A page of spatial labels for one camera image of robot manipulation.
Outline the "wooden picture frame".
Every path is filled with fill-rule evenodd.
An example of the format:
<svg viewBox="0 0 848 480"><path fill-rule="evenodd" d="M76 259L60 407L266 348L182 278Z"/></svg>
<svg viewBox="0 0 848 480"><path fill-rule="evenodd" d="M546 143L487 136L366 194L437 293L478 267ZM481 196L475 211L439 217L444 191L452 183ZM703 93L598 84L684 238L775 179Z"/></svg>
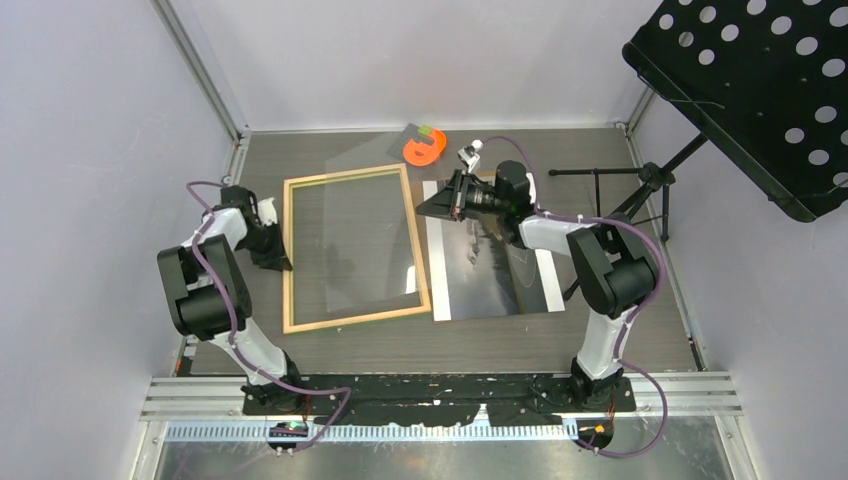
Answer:
<svg viewBox="0 0 848 480"><path fill-rule="evenodd" d="M356 324L391 320L430 312L432 302L427 284L423 249L413 209L413 196L405 165L403 179L409 230L415 250L422 305L353 317L335 317L326 310L324 251L322 245L323 206L321 186L338 174L318 174L287 179L283 183L283 239L293 270L284 272L282 280L282 331L304 333L319 329L347 327Z"/></svg>

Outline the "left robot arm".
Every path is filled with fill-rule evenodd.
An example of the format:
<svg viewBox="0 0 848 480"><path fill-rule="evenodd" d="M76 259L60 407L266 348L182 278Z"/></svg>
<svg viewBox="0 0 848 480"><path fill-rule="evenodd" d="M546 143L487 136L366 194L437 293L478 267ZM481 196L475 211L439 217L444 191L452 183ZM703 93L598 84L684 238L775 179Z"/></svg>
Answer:
<svg viewBox="0 0 848 480"><path fill-rule="evenodd" d="M244 187L218 187L220 201L206 205L200 227L178 246L162 250L157 265L176 330L223 350L245 373L245 395L284 414L308 398L290 356L274 345L252 318L252 299L235 252L252 264L289 272L279 215L272 198Z"/></svg>

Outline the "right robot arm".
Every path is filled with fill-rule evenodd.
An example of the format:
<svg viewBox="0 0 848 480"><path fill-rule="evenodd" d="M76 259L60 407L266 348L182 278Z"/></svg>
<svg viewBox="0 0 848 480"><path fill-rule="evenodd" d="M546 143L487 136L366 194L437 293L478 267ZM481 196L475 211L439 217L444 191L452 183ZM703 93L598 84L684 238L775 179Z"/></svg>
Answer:
<svg viewBox="0 0 848 480"><path fill-rule="evenodd" d="M541 210L525 166L504 161L491 182L457 169L447 184L419 204L419 215L446 221L494 219L508 244L571 259L590 308L583 344L573 358L565 398L596 410L609 402L624 372L630 328L662 282L653 242L623 216L566 218Z"/></svg>

